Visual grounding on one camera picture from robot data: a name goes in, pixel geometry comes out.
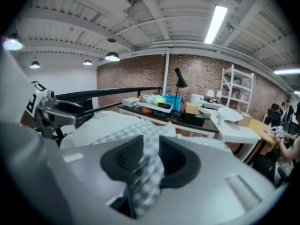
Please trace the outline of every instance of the black bar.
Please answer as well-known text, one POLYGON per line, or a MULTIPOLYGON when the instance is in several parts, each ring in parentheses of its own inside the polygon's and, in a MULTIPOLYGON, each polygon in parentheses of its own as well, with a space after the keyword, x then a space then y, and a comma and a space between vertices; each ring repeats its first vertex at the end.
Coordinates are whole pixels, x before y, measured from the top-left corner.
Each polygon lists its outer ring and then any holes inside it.
POLYGON ((259 149, 256 151, 256 153, 254 154, 254 156, 250 159, 250 161, 248 162, 248 165, 250 165, 252 162, 253 162, 253 160, 254 160, 254 158, 263 150, 263 147, 266 145, 266 141, 265 140, 263 140, 262 141, 262 144, 261 144, 261 146, 259 147, 259 149))
POLYGON ((106 106, 103 106, 103 107, 100 107, 100 108, 91 109, 91 110, 85 111, 83 113, 76 114, 76 117, 87 116, 87 115, 93 114, 94 112, 98 112, 98 111, 101 111, 101 110, 104 110, 104 109, 107 109, 107 108, 111 108, 111 107, 114 107, 114 106, 118 106, 118 105, 121 105, 121 104, 122 104, 122 102, 118 102, 118 103, 109 104, 109 105, 106 105, 106 106))
POLYGON ((57 95, 56 98, 58 100, 77 102, 77 101, 82 101, 94 97, 101 97, 101 96, 128 93, 128 92, 141 92, 141 91, 156 90, 156 89, 161 89, 161 87, 113 88, 113 89, 102 89, 102 90, 92 90, 92 91, 83 91, 83 92, 72 92, 72 93, 57 95))
POLYGON ((238 155, 238 153, 240 152, 240 150, 242 149, 243 145, 245 145, 244 143, 241 143, 238 147, 238 149, 234 152, 235 155, 238 155))

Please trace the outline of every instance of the black case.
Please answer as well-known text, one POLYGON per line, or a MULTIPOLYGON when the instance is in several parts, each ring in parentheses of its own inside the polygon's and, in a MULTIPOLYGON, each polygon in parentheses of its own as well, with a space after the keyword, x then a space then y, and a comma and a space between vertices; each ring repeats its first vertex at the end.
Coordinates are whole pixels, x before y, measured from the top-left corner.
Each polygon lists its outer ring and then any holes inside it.
POLYGON ((188 124, 193 124, 202 127, 205 122, 205 118, 201 114, 198 115, 188 114, 184 109, 182 114, 182 121, 188 124))

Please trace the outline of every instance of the ceiling light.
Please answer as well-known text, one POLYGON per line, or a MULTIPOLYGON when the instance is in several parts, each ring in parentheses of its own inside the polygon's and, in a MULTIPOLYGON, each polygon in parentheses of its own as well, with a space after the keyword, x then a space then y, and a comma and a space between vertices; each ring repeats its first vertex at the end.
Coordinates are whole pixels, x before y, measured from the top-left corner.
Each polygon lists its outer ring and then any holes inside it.
POLYGON ((6 50, 15 51, 15 50, 19 50, 19 49, 23 48, 23 45, 17 39, 17 34, 13 33, 10 37, 8 37, 8 38, 5 39, 5 41, 3 43, 3 47, 6 50))
POLYGON ((83 62, 84 65, 93 65, 92 62, 90 60, 86 60, 83 62))
POLYGON ((32 64, 29 66, 30 68, 40 68, 41 65, 39 64, 38 61, 32 62, 32 64))
POLYGON ((210 29, 208 30, 206 39, 204 41, 205 43, 211 44, 213 42, 219 28, 221 27, 222 21, 225 18, 226 12, 227 8, 225 7, 215 7, 215 12, 211 20, 210 29))
POLYGON ((277 75, 285 75, 285 74, 298 74, 300 73, 300 68, 294 68, 294 69, 286 69, 286 70, 276 70, 274 71, 277 75))
POLYGON ((109 52, 106 55, 105 59, 108 61, 113 61, 113 62, 120 61, 119 55, 116 52, 109 52))

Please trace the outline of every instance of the white desk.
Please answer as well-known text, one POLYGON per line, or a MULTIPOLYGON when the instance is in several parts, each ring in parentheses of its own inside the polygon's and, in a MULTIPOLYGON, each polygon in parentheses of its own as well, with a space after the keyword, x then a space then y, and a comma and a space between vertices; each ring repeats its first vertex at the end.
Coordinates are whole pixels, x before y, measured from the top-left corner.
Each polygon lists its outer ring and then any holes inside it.
POLYGON ((211 113, 211 120, 219 129, 218 139, 228 143, 244 143, 250 144, 250 148, 242 156, 241 160, 245 161, 252 152, 258 141, 261 139, 252 129, 236 125, 234 122, 225 121, 222 126, 218 125, 217 111, 207 109, 211 113))

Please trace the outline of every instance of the cardboard box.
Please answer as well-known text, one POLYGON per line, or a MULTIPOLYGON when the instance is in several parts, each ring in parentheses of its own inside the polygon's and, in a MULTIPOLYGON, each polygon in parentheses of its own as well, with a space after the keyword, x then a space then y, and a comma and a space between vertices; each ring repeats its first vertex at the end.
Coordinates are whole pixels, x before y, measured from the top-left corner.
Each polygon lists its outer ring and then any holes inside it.
POLYGON ((186 103, 186 113, 197 115, 199 113, 199 107, 193 103, 186 103))

